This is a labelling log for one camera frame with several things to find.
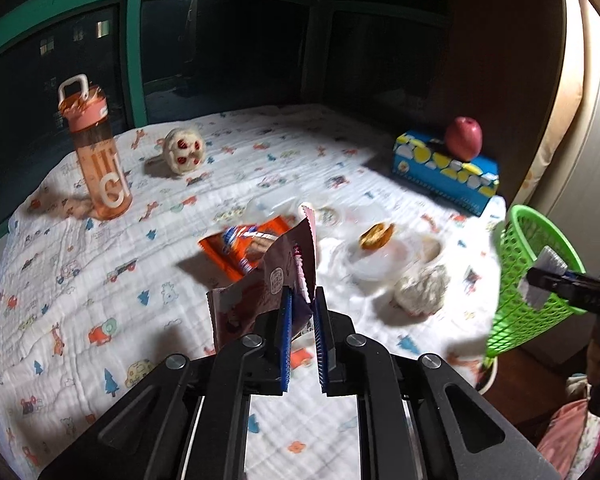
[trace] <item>metal screw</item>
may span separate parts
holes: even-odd
[[[366,337],[362,334],[349,334],[347,336],[347,344],[349,346],[364,346],[366,344]]]
[[[179,370],[187,364],[187,358],[181,354],[171,354],[165,361],[167,368],[170,370]]]
[[[258,334],[247,334],[242,338],[242,344],[247,348],[256,348],[262,344],[262,338]]]
[[[442,361],[435,354],[424,354],[422,356],[422,364],[424,364],[427,368],[440,368]]]

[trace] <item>blue box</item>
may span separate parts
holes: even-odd
[[[410,130],[394,145],[394,173],[480,216],[498,190],[498,165],[478,155],[471,162],[451,158],[444,142]]]

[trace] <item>bottle handle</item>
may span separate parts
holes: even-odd
[[[58,87],[58,104],[64,101],[64,87],[76,82],[80,83],[80,92],[82,93],[81,97],[85,101],[89,98],[89,80],[84,74],[78,74],[60,83],[60,86]]]

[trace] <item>green basket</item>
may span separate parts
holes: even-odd
[[[515,205],[509,219],[500,246],[500,303],[487,341],[489,358],[529,341],[571,314],[584,313],[555,294],[539,312],[522,300],[518,282],[544,246],[551,247],[570,270],[584,272],[584,266],[564,235],[539,212],[525,205]]]

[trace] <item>wooden floor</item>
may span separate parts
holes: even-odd
[[[520,348],[498,357],[498,374],[484,397],[533,444],[551,415],[566,402],[566,377],[549,370]]]

